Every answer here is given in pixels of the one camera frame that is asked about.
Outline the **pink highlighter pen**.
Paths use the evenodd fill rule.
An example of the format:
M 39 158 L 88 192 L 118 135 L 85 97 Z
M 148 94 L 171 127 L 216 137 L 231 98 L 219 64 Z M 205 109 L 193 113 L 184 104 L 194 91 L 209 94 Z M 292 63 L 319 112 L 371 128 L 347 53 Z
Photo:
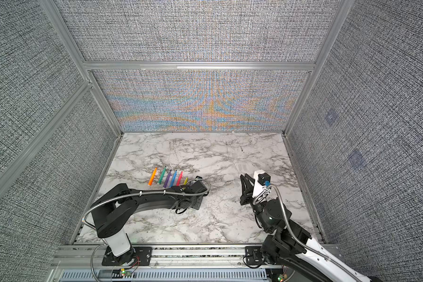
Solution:
M 180 186 L 181 180 L 182 180 L 182 176 L 183 176 L 183 171 L 180 172 L 178 178 L 177 178 L 177 182 L 176 182 L 176 186 Z

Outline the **blue highlighter pen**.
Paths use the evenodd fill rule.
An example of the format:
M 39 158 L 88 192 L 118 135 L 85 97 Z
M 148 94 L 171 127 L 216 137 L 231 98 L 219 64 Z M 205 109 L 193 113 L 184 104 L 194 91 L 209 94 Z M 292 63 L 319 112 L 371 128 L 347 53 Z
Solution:
M 175 184 L 175 180 L 176 180 L 176 176 L 177 176 L 177 170 L 175 170 L 174 171 L 174 173 L 173 173 L 173 175 L 172 175 L 172 178 L 171 178 L 171 181 L 170 181 L 170 184 L 169 184 L 169 187 L 171 188 L 172 186 L 174 186 L 174 184 Z

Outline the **purple highlighter pen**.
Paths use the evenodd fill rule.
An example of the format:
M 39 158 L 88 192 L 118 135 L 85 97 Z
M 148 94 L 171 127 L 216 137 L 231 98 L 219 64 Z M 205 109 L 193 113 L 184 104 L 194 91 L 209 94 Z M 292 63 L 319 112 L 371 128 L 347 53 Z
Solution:
M 169 170 L 168 173 L 167 173 L 166 179 L 164 181 L 163 188 L 168 187 L 171 174 L 172 174 L 172 170 Z

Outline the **green highlighter pen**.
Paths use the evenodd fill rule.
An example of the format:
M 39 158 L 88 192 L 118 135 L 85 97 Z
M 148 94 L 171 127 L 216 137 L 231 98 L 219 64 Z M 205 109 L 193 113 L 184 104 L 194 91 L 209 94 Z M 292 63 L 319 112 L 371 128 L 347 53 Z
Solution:
M 166 167 L 163 168 L 157 184 L 161 184 L 162 183 L 165 173 L 166 173 Z

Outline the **orange highlighter pen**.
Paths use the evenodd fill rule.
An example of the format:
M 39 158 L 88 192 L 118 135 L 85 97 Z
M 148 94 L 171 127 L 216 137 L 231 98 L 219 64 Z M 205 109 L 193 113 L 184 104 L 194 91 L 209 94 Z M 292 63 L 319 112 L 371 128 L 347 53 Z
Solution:
M 155 178 L 156 174 L 157 174 L 157 168 L 154 168 L 154 170 L 153 170 L 153 172 L 152 172 L 152 174 L 151 174 L 151 177 L 150 177 L 150 179 L 149 179 L 149 182 L 148 182 L 148 185 L 149 185 L 149 186 L 151 186 L 151 185 L 152 185 L 153 180 L 154 180 L 154 178 Z

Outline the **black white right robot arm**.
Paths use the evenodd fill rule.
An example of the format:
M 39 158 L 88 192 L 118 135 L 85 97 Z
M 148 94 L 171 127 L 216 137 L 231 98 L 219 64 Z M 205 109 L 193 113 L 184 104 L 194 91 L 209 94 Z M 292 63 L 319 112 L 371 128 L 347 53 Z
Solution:
M 257 226 L 267 233 L 261 247 L 246 247 L 243 263 L 252 269 L 282 266 L 311 282 L 377 282 L 378 277 L 355 271 L 326 250 L 291 219 L 280 191 L 263 170 L 240 176 L 240 204 L 252 208 Z

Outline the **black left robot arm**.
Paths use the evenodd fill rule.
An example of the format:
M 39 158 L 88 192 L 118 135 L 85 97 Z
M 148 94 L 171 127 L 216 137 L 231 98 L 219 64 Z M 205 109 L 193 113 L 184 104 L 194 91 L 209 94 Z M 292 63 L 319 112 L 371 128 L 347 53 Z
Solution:
M 132 215 L 148 210 L 168 209 L 181 215 L 188 209 L 199 210 L 210 185 L 201 177 L 186 184 L 162 190 L 130 189 L 120 183 L 92 204 L 82 221 L 96 231 L 116 258 L 133 256 L 132 244 L 124 226 Z

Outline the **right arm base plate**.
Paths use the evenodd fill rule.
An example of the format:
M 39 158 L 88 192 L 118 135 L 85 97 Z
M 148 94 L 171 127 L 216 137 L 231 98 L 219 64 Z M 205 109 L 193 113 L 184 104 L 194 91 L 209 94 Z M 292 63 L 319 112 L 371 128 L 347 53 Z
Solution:
M 244 248 L 244 262 L 250 267 L 265 265 L 261 246 L 246 246 Z

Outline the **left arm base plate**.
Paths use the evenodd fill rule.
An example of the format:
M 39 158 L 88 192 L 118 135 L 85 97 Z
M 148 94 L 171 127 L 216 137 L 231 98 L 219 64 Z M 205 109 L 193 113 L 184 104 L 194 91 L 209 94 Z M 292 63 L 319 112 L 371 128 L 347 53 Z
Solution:
M 129 267 L 134 264 L 148 266 L 152 258 L 151 247 L 131 247 L 129 251 L 121 256 L 115 256 L 110 247 L 106 248 L 102 259 L 102 266 L 124 266 Z

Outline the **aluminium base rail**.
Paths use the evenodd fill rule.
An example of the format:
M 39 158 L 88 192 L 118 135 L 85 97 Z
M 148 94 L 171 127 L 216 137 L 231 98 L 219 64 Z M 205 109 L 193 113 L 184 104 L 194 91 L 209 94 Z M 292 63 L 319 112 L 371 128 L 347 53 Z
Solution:
M 134 244 L 135 249 L 150 248 L 150 253 L 139 255 L 150 264 L 144 269 L 192 269 L 192 268 L 243 268 L 243 256 L 248 247 L 259 249 L 261 243 L 203 243 L 203 244 Z M 95 243 L 58 247 L 53 262 L 55 269 L 88 269 L 102 267 L 106 247 Z

